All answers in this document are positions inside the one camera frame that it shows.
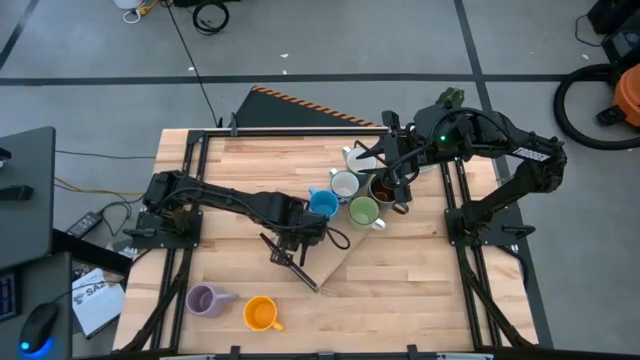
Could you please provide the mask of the white mug blue leaf print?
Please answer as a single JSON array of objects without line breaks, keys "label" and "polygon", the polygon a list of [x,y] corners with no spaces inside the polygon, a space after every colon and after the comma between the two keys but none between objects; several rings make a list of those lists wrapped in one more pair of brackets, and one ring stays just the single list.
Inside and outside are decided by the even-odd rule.
[{"label": "white mug blue leaf print", "polygon": [[348,202],[360,188],[358,178],[351,172],[335,168],[329,170],[329,188],[342,202]]}]

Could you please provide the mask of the black computer mouse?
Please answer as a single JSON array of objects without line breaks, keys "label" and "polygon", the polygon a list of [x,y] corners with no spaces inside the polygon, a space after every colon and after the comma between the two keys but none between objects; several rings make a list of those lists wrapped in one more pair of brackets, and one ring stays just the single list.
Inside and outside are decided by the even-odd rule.
[{"label": "black computer mouse", "polygon": [[46,349],[51,340],[59,307],[47,302],[36,306],[27,316],[19,336],[19,349],[25,355],[35,355]]}]

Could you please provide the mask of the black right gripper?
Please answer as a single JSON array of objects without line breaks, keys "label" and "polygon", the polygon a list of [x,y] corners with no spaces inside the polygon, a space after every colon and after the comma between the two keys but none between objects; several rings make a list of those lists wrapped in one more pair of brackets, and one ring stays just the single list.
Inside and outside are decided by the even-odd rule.
[{"label": "black right gripper", "polygon": [[408,159],[402,160],[397,167],[392,165],[402,156],[411,152],[407,146],[407,136],[401,127],[387,125],[388,133],[380,138],[376,144],[369,148],[366,153],[369,156],[384,154],[383,167],[374,167],[358,170],[358,174],[373,174],[377,176],[398,176],[399,174],[415,174],[420,173],[418,170],[412,170]]}]

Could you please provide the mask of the green cactus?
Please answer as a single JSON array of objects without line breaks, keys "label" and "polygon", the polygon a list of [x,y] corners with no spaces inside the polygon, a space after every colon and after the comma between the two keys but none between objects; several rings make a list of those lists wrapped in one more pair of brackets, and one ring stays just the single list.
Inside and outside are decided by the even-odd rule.
[{"label": "green cactus", "polygon": [[465,100],[465,90],[459,87],[448,87],[443,91],[436,104],[446,108],[461,107]]}]

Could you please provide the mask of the orange mug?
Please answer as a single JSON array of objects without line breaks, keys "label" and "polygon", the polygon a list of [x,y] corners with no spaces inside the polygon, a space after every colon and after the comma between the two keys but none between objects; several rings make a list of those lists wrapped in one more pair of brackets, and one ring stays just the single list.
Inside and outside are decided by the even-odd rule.
[{"label": "orange mug", "polygon": [[274,300],[267,296],[251,298],[244,306],[243,319],[245,325],[253,331],[284,330],[278,322],[277,306]]}]

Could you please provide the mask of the lilac mug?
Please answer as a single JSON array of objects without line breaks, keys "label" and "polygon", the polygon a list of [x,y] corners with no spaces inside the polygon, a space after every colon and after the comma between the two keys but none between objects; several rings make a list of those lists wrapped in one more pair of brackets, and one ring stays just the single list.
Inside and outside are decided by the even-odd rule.
[{"label": "lilac mug", "polygon": [[238,294],[227,292],[221,287],[199,284],[188,291],[186,306],[195,316],[216,318],[225,311],[228,304],[238,298]]}]

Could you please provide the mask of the black remote-like device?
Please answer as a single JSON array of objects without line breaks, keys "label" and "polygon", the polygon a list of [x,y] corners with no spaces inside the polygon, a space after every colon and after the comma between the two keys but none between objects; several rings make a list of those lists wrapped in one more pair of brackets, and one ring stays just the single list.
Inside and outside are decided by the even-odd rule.
[{"label": "black remote-like device", "polygon": [[34,189],[27,185],[13,185],[0,188],[0,201],[28,201]]}]

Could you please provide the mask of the grey-green mug white handle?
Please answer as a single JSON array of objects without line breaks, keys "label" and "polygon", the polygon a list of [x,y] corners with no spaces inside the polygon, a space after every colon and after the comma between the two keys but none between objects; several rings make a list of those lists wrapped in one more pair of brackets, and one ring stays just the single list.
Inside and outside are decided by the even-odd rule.
[{"label": "grey-green mug white handle", "polygon": [[365,175],[365,170],[377,167],[377,159],[375,157],[359,159],[359,156],[365,152],[366,150],[362,147],[350,148],[345,146],[342,148],[342,156],[349,171],[356,175]]}]

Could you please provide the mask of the black mat orange striped edge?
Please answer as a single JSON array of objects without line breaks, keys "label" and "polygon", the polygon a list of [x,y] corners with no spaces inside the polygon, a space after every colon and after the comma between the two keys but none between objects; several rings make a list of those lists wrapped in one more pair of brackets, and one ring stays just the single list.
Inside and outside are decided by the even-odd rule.
[{"label": "black mat orange striped edge", "polygon": [[253,86],[235,112],[239,127],[376,127],[361,117],[264,86]]}]

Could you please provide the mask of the light green mug white handle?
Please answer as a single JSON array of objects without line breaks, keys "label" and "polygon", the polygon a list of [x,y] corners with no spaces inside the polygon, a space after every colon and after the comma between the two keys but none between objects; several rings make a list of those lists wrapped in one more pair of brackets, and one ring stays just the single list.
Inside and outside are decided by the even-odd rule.
[{"label": "light green mug white handle", "polygon": [[380,209],[375,200],[369,197],[354,198],[349,205],[349,219],[357,230],[386,229],[386,223],[380,218]]}]

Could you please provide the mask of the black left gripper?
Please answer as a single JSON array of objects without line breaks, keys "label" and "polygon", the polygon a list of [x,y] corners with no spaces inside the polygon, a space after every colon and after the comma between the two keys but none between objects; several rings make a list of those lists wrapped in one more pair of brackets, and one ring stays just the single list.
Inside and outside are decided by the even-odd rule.
[{"label": "black left gripper", "polygon": [[296,225],[291,229],[274,228],[273,232],[278,236],[277,244],[281,249],[276,248],[272,251],[270,261],[284,267],[294,265],[293,256],[286,251],[296,252],[302,246],[299,266],[304,267],[308,247],[317,245],[325,238],[328,222],[328,218],[323,218],[309,224]]}]

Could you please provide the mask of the dark brown mug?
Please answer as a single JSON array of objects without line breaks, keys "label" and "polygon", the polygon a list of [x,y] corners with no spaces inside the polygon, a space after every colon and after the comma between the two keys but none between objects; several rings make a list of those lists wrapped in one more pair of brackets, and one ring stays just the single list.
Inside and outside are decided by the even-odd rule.
[{"label": "dark brown mug", "polygon": [[368,185],[368,195],[376,201],[381,211],[393,210],[406,215],[409,207],[396,201],[395,191],[383,185],[379,176],[374,176]]}]

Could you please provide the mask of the white printed paper box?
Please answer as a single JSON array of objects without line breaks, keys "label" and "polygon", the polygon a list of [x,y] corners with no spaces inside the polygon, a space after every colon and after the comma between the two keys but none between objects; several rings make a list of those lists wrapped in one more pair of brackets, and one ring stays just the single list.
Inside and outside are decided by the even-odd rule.
[{"label": "white printed paper box", "polygon": [[122,285],[107,280],[98,268],[72,283],[72,309],[85,338],[93,337],[121,314],[124,295]]}]

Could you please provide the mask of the black power adapter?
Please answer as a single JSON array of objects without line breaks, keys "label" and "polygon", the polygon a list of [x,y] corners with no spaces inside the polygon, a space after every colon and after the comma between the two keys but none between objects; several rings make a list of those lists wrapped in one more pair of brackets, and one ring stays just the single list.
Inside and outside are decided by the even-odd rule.
[{"label": "black power adapter", "polygon": [[94,230],[103,221],[103,216],[96,212],[87,212],[78,221],[72,224],[66,233],[75,238],[82,239]]}]

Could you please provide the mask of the orange vacuum cleaner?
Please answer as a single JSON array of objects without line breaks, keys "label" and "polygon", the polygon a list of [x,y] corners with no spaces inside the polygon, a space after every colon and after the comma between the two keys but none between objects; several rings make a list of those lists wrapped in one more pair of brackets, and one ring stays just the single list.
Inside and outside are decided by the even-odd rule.
[{"label": "orange vacuum cleaner", "polygon": [[626,70],[615,86],[613,105],[597,114],[602,126],[626,122],[640,129],[640,63]]}]

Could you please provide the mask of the black metal table frame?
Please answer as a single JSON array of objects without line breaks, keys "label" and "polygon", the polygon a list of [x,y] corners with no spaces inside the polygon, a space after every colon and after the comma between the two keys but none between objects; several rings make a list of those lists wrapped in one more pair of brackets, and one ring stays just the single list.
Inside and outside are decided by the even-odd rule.
[{"label": "black metal table frame", "polygon": [[[356,138],[286,135],[213,137],[205,181],[245,192],[281,191],[308,198],[327,187],[328,172],[344,163],[342,148]],[[289,269],[272,264],[260,239],[262,227],[244,216],[203,208],[188,287],[210,284],[239,299],[214,319],[185,312],[179,352],[241,353],[467,351],[473,344],[458,261],[446,239],[447,207],[439,169],[411,185],[407,215],[390,212],[383,231],[367,235],[320,287],[312,291]],[[520,334],[538,343],[518,261],[494,247],[483,255],[494,301]],[[138,261],[129,276],[113,348],[129,343],[158,302],[166,250]],[[272,298],[284,331],[253,331],[243,321],[246,302]]]}]

